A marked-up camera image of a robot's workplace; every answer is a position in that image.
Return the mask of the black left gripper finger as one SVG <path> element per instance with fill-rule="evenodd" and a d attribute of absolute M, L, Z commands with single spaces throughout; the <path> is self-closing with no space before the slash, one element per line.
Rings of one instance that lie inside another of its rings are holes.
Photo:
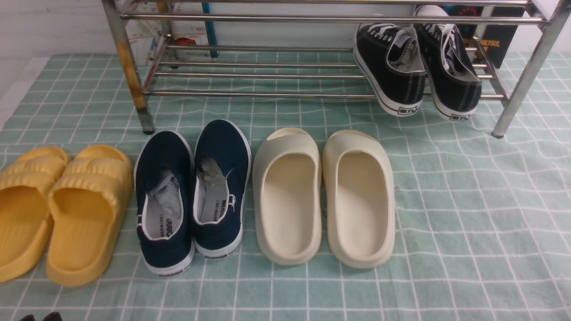
<path fill-rule="evenodd" d="M 63 321 L 63 319 L 59 312 L 51 312 L 42 321 Z"/>
<path fill-rule="evenodd" d="M 28 315 L 22 317 L 22 319 L 20 319 L 20 321 L 36 321 L 36 320 L 35 320 L 34 315 L 28 314 Z"/>

